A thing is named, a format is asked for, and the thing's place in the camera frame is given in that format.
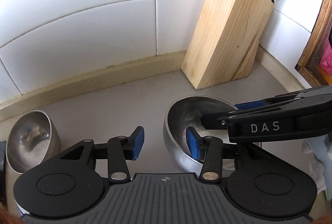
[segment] crosshair symbol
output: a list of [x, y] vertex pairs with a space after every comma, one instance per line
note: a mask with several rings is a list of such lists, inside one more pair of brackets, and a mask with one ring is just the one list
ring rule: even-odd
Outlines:
[[170, 181], [170, 180], [171, 180], [171, 178], [169, 178], [169, 177], [167, 177], [167, 176], [165, 176], [165, 177], [162, 178], [162, 181], [164, 181], [164, 182], [168, 182], [168, 181]]

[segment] circular black cover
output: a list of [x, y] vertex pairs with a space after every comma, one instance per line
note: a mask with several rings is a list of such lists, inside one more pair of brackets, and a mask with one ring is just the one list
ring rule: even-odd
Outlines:
[[31, 215], [65, 218], [95, 205], [103, 180], [77, 160], [49, 160], [22, 174], [14, 184], [17, 204]]
[[291, 165], [255, 160], [235, 170], [226, 191], [244, 210], [267, 218], [290, 218], [308, 213], [316, 199], [315, 182]]

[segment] gray ribbed plate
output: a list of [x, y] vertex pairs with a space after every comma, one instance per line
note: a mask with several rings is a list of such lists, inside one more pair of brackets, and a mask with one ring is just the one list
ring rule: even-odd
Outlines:
[[78, 216], [40, 220], [25, 215], [28, 224], [305, 224], [301, 216], [269, 221], [246, 215], [233, 206], [220, 187], [203, 184], [193, 174], [137, 174], [127, 184], [112, 186], [99, 204]]

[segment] bowl rim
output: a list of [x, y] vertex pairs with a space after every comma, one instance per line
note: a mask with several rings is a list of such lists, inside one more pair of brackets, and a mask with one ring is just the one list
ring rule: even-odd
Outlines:
[[182, 97], [178, 100], [175, 100], [174, 102], [171, 103], [171, 105], [167, 108], [167, 111], [166, 111], [166, 115], [165, 115], [165, 126], [166, 126], [166, 130], [167, 130], [167, 134], [168, 136], [171, 138], [172, 142], [175, 144], [175, 146], [181, 150], [182, 153], [184, 153], [187, 157], [189, 157], [192, 161], [194, 161], [195, 163], [197, 164], [202, 164], [200, 163], [199, 161], [193, 159], [190, 155], [188, 155], [184, 150], [183, 148], [177, 143], [177, 141], [174, 139], [174, 136], [173, 134], [171, 133], [170, 129], [169, 129], [169, 126], [168, 126], [168, 114], [169, 114], [169, 111], [170, 109], [173, 107], [173, 105], [177, 102], [179, 102], [180, 100], [184, 100], [184, 99], [187, 99], [187, 98], [191, 98], [191, 97], [204, 97], [204, 98], [209, 98], [209, 99], [214, 99], [214, 100], [218, 100], [218, 101], [221, 101], [223, 103], [227, 103], [229, 104], [230, 106], [232, 106], [235, 110], [238, 110], [238, 108], [231, 104], [230, 102], [226, 101], [226, 100], [222, 100], [222, 99], [219, 99], [219, 98], [215, 98], [215, 97], [211, 97], [211, 96], [205, 96], [205, 95], [189, 95], [189, 96], [185, 96], [185, 97]]
[[[13, 166], [10, 164], [10, 161], [9, 161], [9, 158], [8, 158], [8, 153], [7, 153], [7, 152], [8, 152], [8, 141], [9, 141], [9, 138], [13, 135], [12, 130], [13, 130], [13, 128], [15, 127], [15, 125], [17, 124], [17, 122], [19, 122], [24, 116], [26, 116], [26, 115], [28, 115], [28, 114], [31, 114], [31, 113], [35, 113], [35, 112], [42, 113], [43, 115], [46, 116], [47, 120], [49, 121], [49, 142], [48, 142], [48, 146], [47, 146], [47, 148], [49, 148], [49, 144], [50, 144], [51, 139], [52, 139], [52, 136], [53, 136], [52, 121], [51, 121], [51, 119], [49, 118], [48, 114], [46, 114], [46, 113], [45, 113], [44, 111], [42, 111], [42, 110], [31, 110], [31, 111], [25, 113], [24, 115], [22, 115], [22, 116], [21, 116], [21, 117], [20, 117], [20, 118], [14, 123], [14, 125], [12, 126], [12, 128], [11, 128], [11, 130], [10, 130], [10, 132], [9, 132], [9, 135], [8, 135], [8, 138], [7, 138], [7, 142], [6, 142], [6, 159], [7, 159], [7, 163], [8, 163], [8, 165], [9, 165], [9, 167], [10, 167], [14, 172], [16, 172], [17, 174], [23, 174], [23, 173], [25, 173], [26, 171], [23, 172], [23, 173], [21, 173], [21, 172], [19, 172], [19, 171], [16, 171], [16, 170], [13, 168]], [[46, 152], [45, 152], [43, 158], [41, 159], [41, 161], [40, 161], [37, 165], [39, 165], [39, 164], [41, 164], [41, 163], [43, 162], [43, 160], [44, 160], [44, 158], [45, 158], [45, 156], [46, 156], [46, 154], [47, 154], [47, 151], [48, 151], [48, 150], [46, 150]]]

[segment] white lettering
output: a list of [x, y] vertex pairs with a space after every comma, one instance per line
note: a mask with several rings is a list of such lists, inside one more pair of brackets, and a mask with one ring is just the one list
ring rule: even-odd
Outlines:
[[279, 121], [274, 121], [273, 122], [273, 127], [276, 127], [276, 128], [273, 129], [274, 131], [279, 130], [279, 126], [277, 125], [277, 123], [279, 123]]
[[268, 126], [266, 126], [266, 124], [264, 123], [263, 128], [262, 128], [262, 132], [265, 131], [265, 130], [269, 131]]
[[257, 125], [256, 124], [251, 124], [251, 133], [257, 132]]

